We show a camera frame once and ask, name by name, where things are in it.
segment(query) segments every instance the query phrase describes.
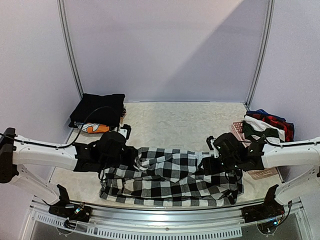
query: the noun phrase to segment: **plastic basket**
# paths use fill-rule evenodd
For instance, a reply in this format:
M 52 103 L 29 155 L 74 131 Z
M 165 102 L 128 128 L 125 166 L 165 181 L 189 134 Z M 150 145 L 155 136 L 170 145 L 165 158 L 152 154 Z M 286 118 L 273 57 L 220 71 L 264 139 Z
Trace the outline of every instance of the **plastic basket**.
M 231 132 L 239 141 L 247 141 L 244 137 L 244 134 L 242 133 L 242 127 L 243 127 L 242 121 L 235 121 L 231 125 Z M 246 143 L 246 142 L 243 142 L 242 144 L 245 147 L 248 147 L 250 145 L 250 143 Z M 251 170 L 251 171 L 248 171 L 248 173 L 254 180 L 259 180 L 259 179 L 265 179 L 265 178 L 277 175 L 278 171 L 275 167 L 271 167 L 271 168 L 266 168 L 265 170 Z

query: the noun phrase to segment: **marble-patterned surface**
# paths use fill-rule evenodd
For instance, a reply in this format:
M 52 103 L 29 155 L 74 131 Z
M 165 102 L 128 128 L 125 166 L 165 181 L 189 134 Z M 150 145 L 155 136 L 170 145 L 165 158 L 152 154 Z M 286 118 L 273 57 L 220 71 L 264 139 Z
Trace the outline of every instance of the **marble-patterned surface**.
M 139 102 L 126 103 L 125 107 L 127 114 L 123 123 L 132 127 L 128 146 L 191 151 L 208 151 L 207 137 L 230 132 L 232 122 L 243 120 L 246 113 L 242 103 Z M 69 141 L 77 133 L 73 131 Z M 100 137 L 101 134 L 82 132 L 77 142 L 90 143 Z M 51 182 L 64 186 L 70 199 L 75 201 L 112 207 L 150 208 L 101 199 L 100 181 L 95 172 L 72 172 L 56 168 Z M 253 180 L 244 173 L 244 194 L 239 196 L 237 203 L 264 198 L 268 188 L 279 183 L 278 175 Z

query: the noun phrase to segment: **white wall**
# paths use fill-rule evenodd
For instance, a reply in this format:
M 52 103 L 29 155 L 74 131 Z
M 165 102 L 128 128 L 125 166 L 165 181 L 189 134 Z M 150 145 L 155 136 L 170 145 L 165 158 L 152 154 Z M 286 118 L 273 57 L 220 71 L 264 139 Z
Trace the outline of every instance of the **white wall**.
M 276 0 L 270 37 L 251 109 L 295 125 L 295 140 L 320 136 L 320 1 Z M 287 168 L 289 179 L 302 168 Z M 301 198 L 320 239 L 320 189 Z
M 79 102 L 56 0 L 0 1 L 0 132 L 64 142 Z M 32 168 L 47 178 L 50 167 Z M 0 185 L 0 239 L 17 240 L 32 196 Z
M 126 101 L 244 102 L 267 0 L 68 0 L 84 92 Z

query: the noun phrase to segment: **black and white plaid shirt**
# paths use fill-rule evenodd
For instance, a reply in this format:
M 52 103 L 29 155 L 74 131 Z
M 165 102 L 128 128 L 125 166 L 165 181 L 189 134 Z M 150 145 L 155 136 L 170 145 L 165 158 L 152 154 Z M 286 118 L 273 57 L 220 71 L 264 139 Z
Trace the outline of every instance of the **black and white plaid shirt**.
M 179 149 L 138 149 L 134 167 L 120 165 L 105 170 L 100 197 L 106 200 L 149 206 L 232 205 L 243 193 L 240 176 L 225 173 L 204 175 L 200 166 L 212 152 Z

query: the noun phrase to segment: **robotic arm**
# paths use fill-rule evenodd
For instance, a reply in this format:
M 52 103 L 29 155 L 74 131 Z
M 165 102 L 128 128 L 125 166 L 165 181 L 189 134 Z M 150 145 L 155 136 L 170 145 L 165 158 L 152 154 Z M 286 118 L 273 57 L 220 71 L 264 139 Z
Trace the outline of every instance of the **robotic arm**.
M 104 133 L 100 140 L 90 144 L 52 144 L 31 141 L 8 128 L 0 139 L 0 183 L 10 183 L 25 189 L 50 205 L 51 214 L 88 222 L 92 209 L 82 204 L 71 204 L 66 189 L 48 183 L 28 172 L 24 164 L 45 165 L 74 172 L 98 172 L 119 164 L 132 166 L 138 151 L 126 146 L 126 138 L 117 132 Z M 244 147 L 232 133 L 207 143 L 213 157 L 202 160 L 204 174 L 226 171 L 264 170 L 292 165 L 310 165 L 310 170 L 283 184 L 271 187 L 264 203 L 242 208 L 246 223 L 281 215 L 283 205 L 307 192 L 320 189 L 320 137 L 290 143 L 271 143 L 264 137 Z

